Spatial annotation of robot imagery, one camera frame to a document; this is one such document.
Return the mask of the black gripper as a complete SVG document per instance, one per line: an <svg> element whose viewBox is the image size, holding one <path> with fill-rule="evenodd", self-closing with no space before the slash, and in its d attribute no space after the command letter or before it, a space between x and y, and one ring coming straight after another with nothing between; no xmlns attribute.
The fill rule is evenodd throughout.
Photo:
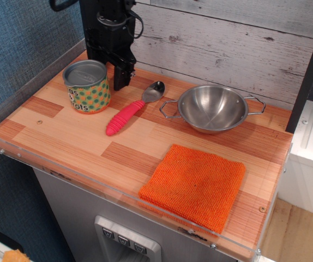
<svg viewBox="0 0 313 262"><path fill-rule="evenodd" d="M113 88L121 90L130 84L135 75L136 58L131 51L134 42L136 18L122 15L118 20L109 20L97 13L98 29L88 29L86 45L88 59L115 66Z"/></svg>

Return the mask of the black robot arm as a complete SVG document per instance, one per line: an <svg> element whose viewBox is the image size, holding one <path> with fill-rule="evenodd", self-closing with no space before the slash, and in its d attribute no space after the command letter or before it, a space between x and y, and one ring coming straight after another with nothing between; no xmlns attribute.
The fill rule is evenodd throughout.
<svg viewBox="0 0 313 262"><path fill-rule="evenodd" d="M113 88L128 86L136 58L131 51L135 1L80 1L88 58L114 67Z"/></svg>

